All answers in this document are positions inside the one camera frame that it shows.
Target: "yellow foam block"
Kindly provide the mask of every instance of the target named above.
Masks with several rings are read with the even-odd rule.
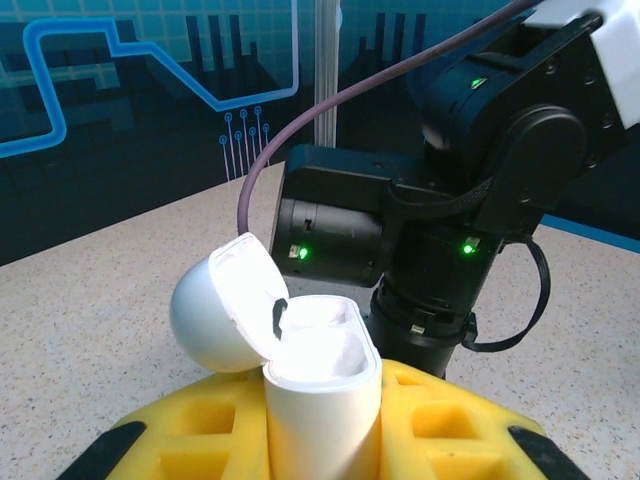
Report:
[[[269,480],[260,370],[215,374],[120,420],[147,426],[109,480]],[[507,428],[538,424],[406,365],[383,367],[379,480],[544,480]]]

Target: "green led light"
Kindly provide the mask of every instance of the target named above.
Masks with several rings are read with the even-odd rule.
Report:
[[[471,82],[471,88],[476,89],[486,81],[487,77],[478,77],[473,82]]]

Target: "purple cable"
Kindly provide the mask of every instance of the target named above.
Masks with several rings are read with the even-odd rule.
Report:
[[[307,123],[324,112],[331,110],[333,107],[336,107],[341,103],[366,92],[367,90],[371,90],[372,88],[399,77],[416,67],[424,65],[431,60],[435,60],[439,56],[444,55],[451,50],[461,47],[465,43],[487,33],[502,23],[521,15],[541,1],[542,0],[514,0],[500,10],[497,10],[488,17],[480,20],[478,23],[448,38],[447,40],[409,57],[400,63],[386,68],[371,77],[365,78],[364,80],[338,92],[336,95],[323,100],[306,112],[302,113],[289,125],[283,128],[275,137],[273,137],[271,142],[269,142],[264,150],[262,150],[262,153],[258,156],[257,160],[249,170],[247,178],[242,184],[240,198],[238,200],[238,234],[242,235],[249,231],[249,201],[251,199],[253,187],[255,187],[258,180],[258,175],[260,175],[260,171],[271,159],[273,154],[284,144],[284,142],[286,142]]]

